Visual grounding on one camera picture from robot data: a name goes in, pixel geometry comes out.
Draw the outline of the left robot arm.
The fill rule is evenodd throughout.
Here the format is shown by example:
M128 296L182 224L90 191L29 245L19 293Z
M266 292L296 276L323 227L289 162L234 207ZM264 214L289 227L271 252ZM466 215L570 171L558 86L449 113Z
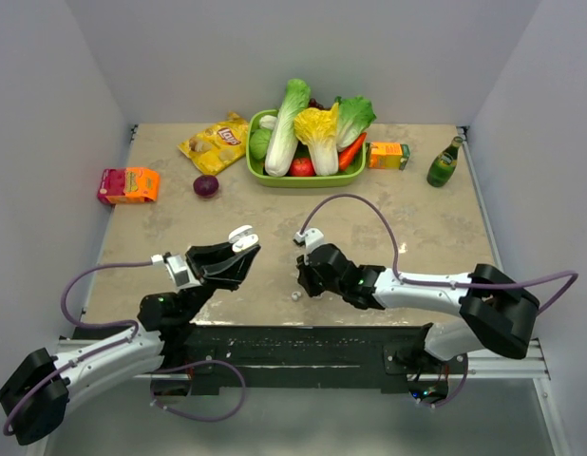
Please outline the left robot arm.
M30 445L60 426L69 411L125 380L179 371L192 319L215 291L238 289L259 251L258 237L251 235L140 262L164 266L177 290L145 296L138 316L111 323L117 333L106 339L62 354L31 352L0 389L4 435Z

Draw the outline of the white square charging case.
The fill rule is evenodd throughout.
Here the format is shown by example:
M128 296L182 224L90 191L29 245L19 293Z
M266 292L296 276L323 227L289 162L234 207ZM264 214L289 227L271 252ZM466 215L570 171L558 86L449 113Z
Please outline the white square charging case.
M229 234L228 242L234 253L240 253L257 245L259 236L251 225L242 225Z

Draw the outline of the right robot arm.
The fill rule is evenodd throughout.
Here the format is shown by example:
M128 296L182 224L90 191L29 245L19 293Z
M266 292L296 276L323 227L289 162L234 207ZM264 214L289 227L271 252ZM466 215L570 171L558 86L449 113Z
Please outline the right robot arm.
M298 284L309 296L331 292L360 310L406 308L454 316L448 324L429 325L409 350L425 373L481 349L524 358L539 313L537 298L488 264L457 275L396 274L383 266L356 265L327 243L299 256L296 268Z

